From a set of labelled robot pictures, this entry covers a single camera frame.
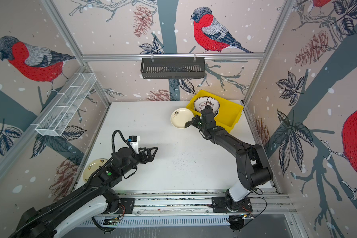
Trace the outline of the cream small floral plate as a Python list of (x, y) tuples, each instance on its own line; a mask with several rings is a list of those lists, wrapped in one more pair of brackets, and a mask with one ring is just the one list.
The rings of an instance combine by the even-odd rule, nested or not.
[(185, 124), (190, 123), (194, 117), (193, 112), (187, 108), (176, 109), (170, 117), (171, 124), (178, 129), (185, 129)]

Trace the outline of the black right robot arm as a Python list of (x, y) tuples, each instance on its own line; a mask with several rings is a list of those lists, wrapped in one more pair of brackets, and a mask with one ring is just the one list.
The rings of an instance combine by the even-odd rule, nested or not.
[(194, 126), (206, 140), (221, 146), (236, 159), (238, 179), (231, 188), (226, 191), (225, 201), (227, 208), (237, 211), (243, 200), (259, 185), (263, 185), (273, 179), (273, 172), (268, 162), (264, 148), (259, 145), (251, 145), (229, 134), (221, 126), (216, 125), (213, 110), (205, 106), (200, 116), (195, 116), (185, 123), (185, 128)]

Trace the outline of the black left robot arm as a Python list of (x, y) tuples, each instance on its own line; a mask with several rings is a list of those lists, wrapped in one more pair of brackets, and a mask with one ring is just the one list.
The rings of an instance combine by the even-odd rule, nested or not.
[(48, 206), (23, 213), (12, 238), (62, 238), (84, 221), (104, 212), (115, 214), (126, 209), (113, 187), (126, 179), (126, 173), (136, 171), (139, 164), (154, 160), (157, 147), (139, 148), (136, 136), (125, 139), (119, 150), (112, 142), (110, 159), (95, 170), (87, 182), (75, 191)]

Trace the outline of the cream yellow plate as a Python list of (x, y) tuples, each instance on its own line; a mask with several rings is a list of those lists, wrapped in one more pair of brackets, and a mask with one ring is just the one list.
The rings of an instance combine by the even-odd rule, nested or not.
[(108, 160), (101, 158), (101, 159), (96, 159), (92, 162), (90, 162), (85, 169), (83, 170), (83, 175), (82, 179), (84, 182), (87, 182), (90, 176), (99, 168), (104, 166)]

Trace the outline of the white plate red characters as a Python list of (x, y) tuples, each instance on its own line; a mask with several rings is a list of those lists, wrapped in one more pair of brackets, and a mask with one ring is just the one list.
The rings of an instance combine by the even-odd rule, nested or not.
[(212, 97), (199, 97), (193, 103), (193, 108), (197, 112), (201, 112), (206, 106), (211, 106), (214, 116), (218, 115), (220, 103)]

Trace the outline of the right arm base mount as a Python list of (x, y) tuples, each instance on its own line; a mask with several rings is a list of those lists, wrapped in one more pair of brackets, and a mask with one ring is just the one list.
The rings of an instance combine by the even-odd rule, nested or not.
[(211, 204), (208, 206), (214, 213), (251, 213), (252, 205), (249, 197), (240, 201), (234, 201), (229, 190), (226, 190), (223, 197), (212, 197)]

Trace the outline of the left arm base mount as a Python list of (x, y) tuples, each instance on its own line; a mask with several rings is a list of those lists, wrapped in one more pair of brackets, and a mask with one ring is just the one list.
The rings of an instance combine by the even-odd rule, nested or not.
[(120, 197), (114, 191), (106, 191), (103, 196), (106, 199), (107, 207), (104, 214), (132, 214), (135, 204), (135, 198)]

